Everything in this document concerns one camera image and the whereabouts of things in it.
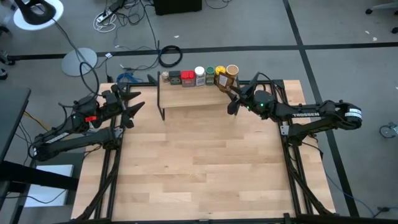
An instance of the small container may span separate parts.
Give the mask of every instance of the small container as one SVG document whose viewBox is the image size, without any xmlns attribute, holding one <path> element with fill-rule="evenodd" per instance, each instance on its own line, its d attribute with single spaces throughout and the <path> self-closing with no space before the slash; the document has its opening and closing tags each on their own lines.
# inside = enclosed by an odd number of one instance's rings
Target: small container
<svg viewBox="0 0 398 224">
<path fill-rule="evenodd" d="M 164 83 L 170 83 L 169 73 L 168 72 L 162 72 L 162 80 L 163 80 Z"/>
<path fill-rule="evenodd" d="M 224 66 L 217 66 L 216 71 L 215 71 L 215 77 L 214 77 L 214 84 L 218 85 L 218 75 L 221 73 L 225 73 L 225 67 Z"/>
<path fill-rule="evenodd" d="M 214 68 L 206 68 L 206 85 L 214 85 Z"/>
<path fill-rule="evenodd" d="M 218 88 L 223 92 L 231 91 L 230 86 L 234 85 L 235 79 L 238 76 L 239 68 L 236 65 L 228 65 L 226 73 L 220 73 L 218 77 Z"/>
<path fill-rule="evenodd" d="M 195 86 L 195 72 L 194 71 L 181 71 L 182 87 Z"/>
<path fill-rule="evenodd" d="M 197 76 L 197 86 L 205 85 L 205 68 L 198 66 L 195 68 L 195 75 Z"/>
<path fill-rule="evenodd" d="M 181 71 L 169 72 L 169 79 L 171 85 L 181 85 Z"/>
</svg>

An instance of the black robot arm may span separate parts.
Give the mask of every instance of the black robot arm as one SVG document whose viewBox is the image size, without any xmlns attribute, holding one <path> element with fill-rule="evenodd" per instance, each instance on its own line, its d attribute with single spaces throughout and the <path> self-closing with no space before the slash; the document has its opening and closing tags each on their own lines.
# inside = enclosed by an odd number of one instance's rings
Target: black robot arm
<svg viewBox="0 0 398 224">
<path fill-rule="evenodd" d="M 123 86 L 113 85 L 112 91 L 104 91 L 101 96 L 105 103 L 100 106 L 95 97 L 86 96 L 74 102 L 72 114 L 63 124 L 50 131 L 39 134 L 32 144 L 34 149 L 33 159 L 46 161 L 58 155 L 79 147 L 100 144 L 104 149 L 116 149 L 119 145 L 118 137 L 120 129 L 111 127 L 103 128 L 95 132 L 88 132 L 90 126 L 98 128 L 110 118 L 121 114 L 121 126 L 134 127 L 131 118 L 139 111 L 145 102 L 125 108 L 124 102 L 140 95 L 140 92 L 123 92 Z M 63 140 L 71 134 L 84 134 L 85 136 Z"/>
<path fill-rule="evenodd" d="M 228 105 L 228 113 L 236 114 L 239 106 L 245 106 L 249 111 L 257 114 L 261 119 L 275 122 L 287 121 L 290 118 L 320 117 L 318 121 L 307 124 L 292 124 L 282 126 L 281 133 L 287 136 L 290 144 L 299 146 L 302 140 L 309 134 L 315 134 L 329 129 L 354 130 L 361 127 L 362 111 L 351 103 L 340 101 L 335 103 L 327 100 L 313 105 L 288 105 L 279 103 L 274 96 L 265 90 L 256 90 L 257 79 L 261 73 L 257 73 L 250 84 L 244 87 L 232 86 L 236 94 L 229 92 L 231 103 Z"/>
</svg>

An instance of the black desk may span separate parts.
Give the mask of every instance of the black desk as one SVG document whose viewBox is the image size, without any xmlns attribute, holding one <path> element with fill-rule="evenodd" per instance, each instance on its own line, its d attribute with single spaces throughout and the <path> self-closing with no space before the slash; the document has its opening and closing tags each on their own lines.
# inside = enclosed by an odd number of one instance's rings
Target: black desk
<svg viewBox="0 0 398 224">
<path fill-rule="evenodd" d="M 8 192 L 27 193 L 30 184 L 76 190 L 78 179 L 54 174 L 14 162 L 5 161 L 19 121 L 26 109 L 30 89 L 21 87 L 0 87 L 0 209 Z M 18 204 L 13 221 L 18 219 L 24 207 L 24 200 Z"/>
</svg>

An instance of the wooden table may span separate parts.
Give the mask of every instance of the wooden table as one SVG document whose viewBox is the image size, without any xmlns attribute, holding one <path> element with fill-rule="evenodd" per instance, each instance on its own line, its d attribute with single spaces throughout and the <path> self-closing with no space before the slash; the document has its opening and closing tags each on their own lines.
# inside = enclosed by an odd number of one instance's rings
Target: wooden table
<svg viewBox="0 0 398 224">
<path fill-rule="evenodd" d="M 289 103 L 304 104 L 300 82 L 284 83 Z M 109 87 L 101 85 L 102 90 Z M 132 91 L 142 95 L 130 105 L 146 104 L 123 137 L 113 221 L 279 218 L 286 212 L 294 216 L 276 123 L 244 108 L 230 116 L 225 103 L 170 106 L 162 121 L 156 87 Z M 304 141 L 316 145 L 312 139 Z M 333 212 L 319 152 L 309 146 L 301 146 L 300 152 L 308 186 Z M 104 151 L 97 151 L 85 159 L 72 218 L 98 190 L 103 157 Z M 300 203 L 305 211 L 302 197 Z"/>
</svg>

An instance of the green lid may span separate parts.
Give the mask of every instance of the green lid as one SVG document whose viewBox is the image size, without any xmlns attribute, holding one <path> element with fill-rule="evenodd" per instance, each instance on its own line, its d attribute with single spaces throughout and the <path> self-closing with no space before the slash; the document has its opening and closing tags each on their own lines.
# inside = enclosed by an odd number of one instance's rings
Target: green lid
<svg viewBox="0 0 398 224">
<path fill-rule="evenodd" d="M 210 74 L 210 75 L 214 74 L 214 68 L 211 67 L 211 66 L 207 67 L 207 68 L 206 68 L 206 73 L 207 73 L 207 74 Z"/>
</svg>

